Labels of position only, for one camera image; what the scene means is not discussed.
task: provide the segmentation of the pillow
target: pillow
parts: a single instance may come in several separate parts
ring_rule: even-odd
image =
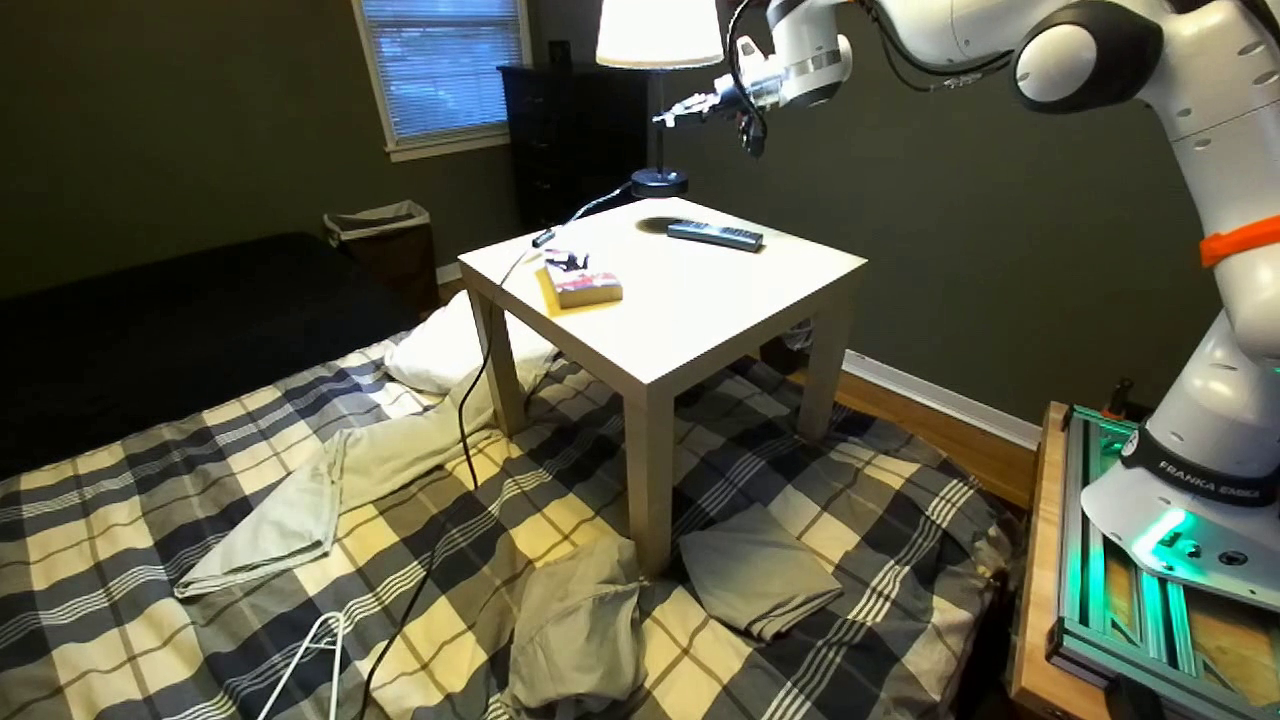
[[[556,348],[506,311],[516,376],[537,376]],[[388,370],[426,395],[444,395],[480,370],[480,336],[468,292],[420,320],[388,354]]]

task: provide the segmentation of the checkered blanket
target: checkered blanket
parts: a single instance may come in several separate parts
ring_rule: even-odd
[[[0,720],[260,715],[290,658],[270,715],[324,715],[330,691],[335,715],[363,691],[372,715],[506,715],[521,578],[623,537],[620,401],[571,364],[530,390],[529,433],[480,433],[471,461],[344,513],[324,561],[171,597],[335,427],[426,407],[379,370],[388,345],[0,480]],[[643,584],[643,688],[611,711],[944,715],[1008,565],[996,518],[895,427],[836,412],[828,443],[795,443],[795,405],[759,364],[679,395],[675,531],[765,505],[844,591],[759,643],[679,568]],[[344,618],[335,688],[330,653],[298,653],[318,617]]]

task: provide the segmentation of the small table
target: small table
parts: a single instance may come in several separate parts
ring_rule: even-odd
[[[530,236],[465,253],[461,274],[490,352],[487,381],[506,434],[524,424],[524,395],[504,311],[623,395],[627,528],[638,572],[659,577],[671,561],[675,395],[750,354],[765,341],[808,325],[798,434],[823,434],[852,317],[852,271],[863,258],[777,228],[759,228],[765,253],[733,253],[643,230],[638,219],[759,228],[691,199],[637,199],[571,219],[556,228],[556,244],[587,253],[590,267],[611,267],[623,299],[556,317],[543,307],[537,258],[529,258]]]

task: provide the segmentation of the wall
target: wall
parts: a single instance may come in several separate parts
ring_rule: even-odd
[[[420,199],[516,228],[506,150],[392,164],[349,0],[0,8],[0,297]]]
[[[1156,119],[1137,102],[1032,115],[1008,73],[919,97],[856,5],[839,26],[852,83],[821,112],[771,115],[759,161],[733,123],[666,133],[691,194],[869,254],[852,345],[910,376],[1023,418],[1049,401],[1098,405],[1118,381],[1160,395],[1215,292]],[[704,83],[671,77],[664,101]]]

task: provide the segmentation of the lamp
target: lamp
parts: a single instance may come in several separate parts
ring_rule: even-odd
[[[597,62],[605,69],[704,69],[718,62],[716,0],[605,0]]]

